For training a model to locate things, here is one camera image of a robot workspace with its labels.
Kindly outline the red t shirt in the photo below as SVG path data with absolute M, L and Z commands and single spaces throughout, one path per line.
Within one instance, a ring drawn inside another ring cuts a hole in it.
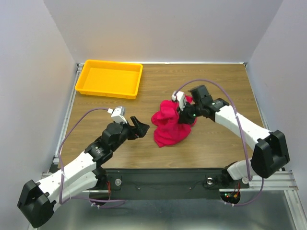
M 153 138 L 158 147 L 172 146 L 188 137 L 191 128 L 196 124 L 197 119 L 189 124 L 180 124 L 178 102 L 163 100 L 160 109 L 151 117 L 151 122 L 157 126 Z

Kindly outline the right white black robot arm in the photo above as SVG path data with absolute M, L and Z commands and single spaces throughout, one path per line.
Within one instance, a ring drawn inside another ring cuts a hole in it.
M 241 179 L 259 176 L 267 179 L 290 161 L 286 138 L 280 130 L 270 131 L 248 120 L 222 98 L 213 99 L 204 85 L 191 89 L 192 102 L 175 91 L 171 99 L 178 103 L 179 123 L 191 125 L 203 116 L 226 127 L 241 138 L 243 149 L 253 150 L 251 158 L 234 162 L 223 169 L 221 183 L 231 187 Z

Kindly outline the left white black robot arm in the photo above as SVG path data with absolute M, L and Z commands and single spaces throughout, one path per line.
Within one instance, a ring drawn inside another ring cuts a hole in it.
M 135 116 L 128 122 L 112 122 L 94 142 L 64 168 L 37 182 L 29 180 L 22 188 L 17 207 L 33 228 L 44 225 L 65 202 L 82 191 L 106 185 L 102 164 L 126 141 L 142 138 L 150 126 Z

